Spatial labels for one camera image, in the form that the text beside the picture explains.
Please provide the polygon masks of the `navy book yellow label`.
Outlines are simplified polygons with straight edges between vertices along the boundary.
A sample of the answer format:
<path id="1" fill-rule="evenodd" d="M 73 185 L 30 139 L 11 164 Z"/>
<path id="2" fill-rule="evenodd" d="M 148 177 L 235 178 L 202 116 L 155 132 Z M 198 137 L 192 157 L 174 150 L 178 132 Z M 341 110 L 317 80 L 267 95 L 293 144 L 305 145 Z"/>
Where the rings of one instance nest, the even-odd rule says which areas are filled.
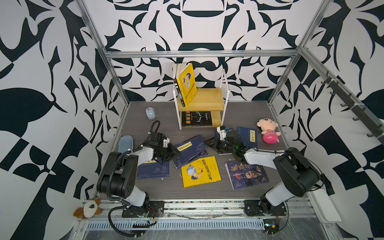
<path id="1" fill-rule="evenodd" d="M 191 162 L 208 154 L 207 144 L 201 135 L 197 135 L 183 143 L 175 146 L 180 152 L 173 160 L 176 169 L 190 164 Z"/>

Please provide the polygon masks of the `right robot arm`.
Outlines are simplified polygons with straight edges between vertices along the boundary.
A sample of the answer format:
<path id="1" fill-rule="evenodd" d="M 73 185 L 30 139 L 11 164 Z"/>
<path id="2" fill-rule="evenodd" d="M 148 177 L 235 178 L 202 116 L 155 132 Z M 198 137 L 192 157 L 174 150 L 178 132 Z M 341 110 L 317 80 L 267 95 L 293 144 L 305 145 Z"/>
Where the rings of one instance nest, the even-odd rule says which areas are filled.
<path id="1" fill-rule="evenodd" d="M 302 197 L 324 177 L 318 167 L 305 158 L 296 148 L 281 151 L 267 151 L 248 148 L 241 135 L 224 126 L 215 130 L 215 136 L 206 144 L 218 154 L 233 157 L 225 167 L 233 190 L 246 190 L 249 187 L 262 187 L 272 181 L 267 169 L 278 173 L 280 182 L 265 192 L 259 200 L 245 200 L 244 211 L 247 216 L 271 216 L 282 214 L 285 201 Z"/>

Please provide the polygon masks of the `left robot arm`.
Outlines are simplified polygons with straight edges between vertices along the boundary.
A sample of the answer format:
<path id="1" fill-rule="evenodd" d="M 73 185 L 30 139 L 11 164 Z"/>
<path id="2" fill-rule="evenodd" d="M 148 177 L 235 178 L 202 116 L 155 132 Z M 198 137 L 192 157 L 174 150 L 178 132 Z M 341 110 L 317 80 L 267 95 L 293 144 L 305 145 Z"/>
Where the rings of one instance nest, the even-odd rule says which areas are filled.
<path id="1" fill-rule="evenodd" d="M 149 194 L 140 190 L 136 185 L 138 167 L 147 161 L 164 164 L 179 155 L 170 139 L 159 132 L 161 122 L 155 120 L 146 139 L 137 147 L 120 152 L 111 152 L 99 175 L 97 192 L 105 194 L 111 202 L 120 203 L 108 212 L 108 222 L 112 229 L 124 237 L 138 238 L 144 231 L 122 231 L 112 220 L 115 211 L 132 209 L 146 216 L 150 211 Z"/>

